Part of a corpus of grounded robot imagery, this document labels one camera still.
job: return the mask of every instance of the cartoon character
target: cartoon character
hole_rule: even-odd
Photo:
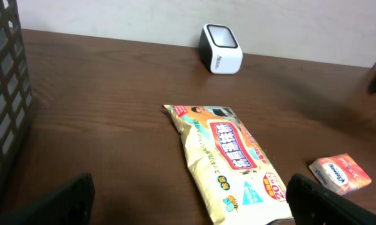
[[[238,203],[233,196],[228,196],[226,199],[223,199],[223,202],[226,204],[226,211],[232,212],[232,210],[238,211]]]
[[[195,106],[191,108],[192,112],[199,114],[211,113],[213,116],[218,116],[231,121],[237,129],[240,130],[239,119],[228,107],[218,106]]]

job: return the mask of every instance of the white wall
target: white wall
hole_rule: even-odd
[[[376,0],[18,0],[23,28],[197,46],[230,26],[243,52],[370,67]]]

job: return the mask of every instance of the wet wipes package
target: wet wipes package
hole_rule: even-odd
[[[230,108],[164,107],[180,133],[188,168],[214,224],[292,218],[284,183]]]
[[[369,176],[348,154],[317,159],[310,170],[329,190],[346,194],[371,183]]]

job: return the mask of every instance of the red label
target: red label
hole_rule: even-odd
[[[242,126],[241,124],[239,124],[239,127],[240,127],[240,130],[243,132],[244,135],[246,135],[246,137],[249,139],[250,141],[250,144],[253,146],[253,148],[255,149],[255,152],[258,156],[258,158],[265,164],[267,164],[267,160],[266,160],[266,157],[263,155],[263,153],[260,151],[260,149],[257,147],[257,143],[255,141],[255,139],[252,137],[251,134],[249,134],[249,132],[246,130],[246,128],[244,126]]]
[[[349,155],[343,155],[341,157],[331,157],[335,160],[335,162],[338,163],[341,169],[345,171],[345,173],[350,177],[354,178],[359,182],[359,179],[361,181],[361,178],[370,179],[369,176],[363,171],[362,168],[356,163],[354,163],[354,160]]]
[[[232,169],[254,169],[257,165],[246,151],[232,122],[211,122],[215,146]]]
[[[174,107],[175,112],[178,115],[178,117],[181,117],[181,116],[185,115],[186,113],[188,113],[188,111],[186,110],[186,108],[184,106],[173,106],[173,107]]]
[[[286,191],[273,173],[266,172],[263,178],[265,191],[271,198],[278,201],[286,201]]]

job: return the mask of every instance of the wooden desk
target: wooden desk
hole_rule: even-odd
[[[81,172],[96,186],[91,224],[208,224],[162,104],[230,106],[285,184],[316,158],[349,153],[373,179],[346,195],[376,213],[376,96],[368,69],[244,55],[213,75],[190,47],[23,31],[39,102],[1,211]]]

